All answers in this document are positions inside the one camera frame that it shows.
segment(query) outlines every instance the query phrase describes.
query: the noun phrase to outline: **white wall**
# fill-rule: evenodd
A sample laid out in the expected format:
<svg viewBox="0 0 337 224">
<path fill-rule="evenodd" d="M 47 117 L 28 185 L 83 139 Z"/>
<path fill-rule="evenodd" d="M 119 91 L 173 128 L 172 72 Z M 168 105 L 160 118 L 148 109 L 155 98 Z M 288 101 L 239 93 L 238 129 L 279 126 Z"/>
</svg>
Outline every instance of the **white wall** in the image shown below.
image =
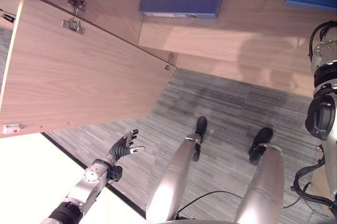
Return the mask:
<svg viewBox="0 0 337 224">
<path fill-rule="evenodd" d="M 41 134 L 0 139 L 0 167 L 0 223 L 6 224 L 41 223 L 83 174 L 80 166 Z M 89 223 L 145 220 L 105 188 L 81 221 Z"/>
</svg>

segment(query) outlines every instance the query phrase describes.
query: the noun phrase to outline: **gray carpet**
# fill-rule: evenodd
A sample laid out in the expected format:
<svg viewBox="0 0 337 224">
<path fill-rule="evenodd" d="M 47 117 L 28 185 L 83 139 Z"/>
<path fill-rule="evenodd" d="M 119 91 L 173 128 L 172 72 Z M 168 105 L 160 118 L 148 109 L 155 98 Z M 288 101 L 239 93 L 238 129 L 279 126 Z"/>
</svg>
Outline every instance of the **gray carpet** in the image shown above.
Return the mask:
<svg viewBox="0 0 337 224">
<path fill-rule="evenodd" d="M 9 29 L 0 28 L 0 89 L 4 78 L 6 67 L 7 54 L 9 44 L 11 43 L 12 31 Z"/>
<path fill-rule="evenodd" d="M 0 29 L 1 78 L 10 37 L 8 30 Z M 138 128 L 136 143 L 147 150 L 118 162 L 124 168 L 123 178 L 113 185 L 145 209 L 156 180 L 185 135 L 193 132 L 200 115 L 208 118 L 209 126 L 200 161 L 192 163 L 182 206 L 213 190 L 243 196 L 255 172 L 247 151 L 255 134 L 269 126 L 274 129 L 272 143 L 283 149 L 286 206 L 297 199 L 290 191 L 296 171 L 315 163 L 318 141 L 304 128 L 309 103 L 309 98 L 180 69 L 147 117 L 48 134 L 89 165 L 104 156 L 125 132 Z M 302 185 L 310 179 L 305 177 Z M 182 215 L 228 221 L 239 202 L 230 195 L 213 194 L 186 208 Z M 323 212 L 319 205 L 311 206 Z M 326 219 L 313 213 L 301 200 L 282 211 L 280 223 L 318 223 Z"/>
</svg>

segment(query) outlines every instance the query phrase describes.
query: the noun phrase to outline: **black baseboard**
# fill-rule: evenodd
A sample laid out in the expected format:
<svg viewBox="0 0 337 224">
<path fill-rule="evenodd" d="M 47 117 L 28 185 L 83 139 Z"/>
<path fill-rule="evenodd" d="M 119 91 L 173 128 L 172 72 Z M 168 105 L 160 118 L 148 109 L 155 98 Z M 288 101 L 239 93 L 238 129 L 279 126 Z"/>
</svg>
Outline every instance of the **black baseboard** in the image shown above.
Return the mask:
<svg viewBox="0 0 337 224">
<path fill-rule="evenodd" d="M 62 147 L 59 143 L 57 143 L 52 137 L 50 137 L 46 133 L 41 133 L 45 138 L 47 138 L 52 144 L 54 144 L 60 151 L 62 151 L 64 154 L 66 154 L 70 159 L 72 159 L 75 163 L 77 163 L 79 166 L 81 166 L 83 169 L 87 168 L 87 165 L 79 161 L 74 155 L 72 155 L 69 151 L 67 151 L 64 147 Z M 120 191 L 118 191 L 115 187 L 112 185 L 107 186 L 107 188 L 115 194 L 117 197 L 119 197 L 124 203 L 126 203 L 129 207 L 131 207 L 134 211 L 136 211 L 140 216 L 142 216 L 145 219 L 145 211 L 140 208 L 136 203 L 134 203 L 131 199 L 129 199 L 127 196 L 122 194 Z"/>
</svg>

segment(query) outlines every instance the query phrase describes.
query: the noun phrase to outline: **metal hinge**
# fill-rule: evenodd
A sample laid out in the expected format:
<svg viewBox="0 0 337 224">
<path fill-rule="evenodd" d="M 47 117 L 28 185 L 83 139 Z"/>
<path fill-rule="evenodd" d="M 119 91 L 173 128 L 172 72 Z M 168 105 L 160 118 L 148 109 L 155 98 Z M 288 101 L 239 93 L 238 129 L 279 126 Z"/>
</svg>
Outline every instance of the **metal hinge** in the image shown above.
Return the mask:
<svg viewBox="0 0 337 224">
<path fill-rule="evenodd" d="M 164 66 L 164 69 L 165 69 L 165 70 L 170 70 L 170 66 L 171 66 L 172 63 L 173 63 L 173 57 L 174 57 L 174 53 L 173 53 L 173 52 L 169 53 L 169 61 L 168 61 L 168 64 Z"/>
<path fill-rule="evenodd" d="M 63 20 L 61 26 L 81 35 L 84 34 L 84 28 L 81 27 L 81 17 L 85 12 L 85 0 L 68 0 L 68 5 L 73 6 L 74 17 L 69 20 Z"/>
</svg>

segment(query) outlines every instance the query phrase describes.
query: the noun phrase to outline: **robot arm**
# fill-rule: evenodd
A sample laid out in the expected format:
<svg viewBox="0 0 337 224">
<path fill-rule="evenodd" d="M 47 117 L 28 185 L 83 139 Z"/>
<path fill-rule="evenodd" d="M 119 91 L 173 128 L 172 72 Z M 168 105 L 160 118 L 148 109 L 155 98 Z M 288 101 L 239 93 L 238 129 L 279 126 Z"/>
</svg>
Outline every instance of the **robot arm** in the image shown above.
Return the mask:
<svg viewBox="0 0 337 224">
<path fill-rule="evenodd" d="M 313 39 L 318 31 L 321 42 L 313 49 Z M 306 200 L 327 205 L 337 216 L 337 22 L 323 23 L 314 30 L 309 57 L 315 90 L 305 126 L 312 136 L 321 140 L 324 156 L 318 164 L 296 173 L 292 190 Z M 299 187 L 299 178 L 324 164 L 331 199 L 306 194 Z"/>
<path fill-rule="evenodd" d="M 85 169 L 82 179 L 41 224 L 78 224 L 107 182 L 119 181 L 122 177 L 123 169 L 115 166 L 116 162 L 121 157 L 145 149 L 143 146 L 130 148 L 137 134 L 137 129 L 130 131 L 111 147 L 103 159 L 95 159 L 93 164 Z"/>
</svg>

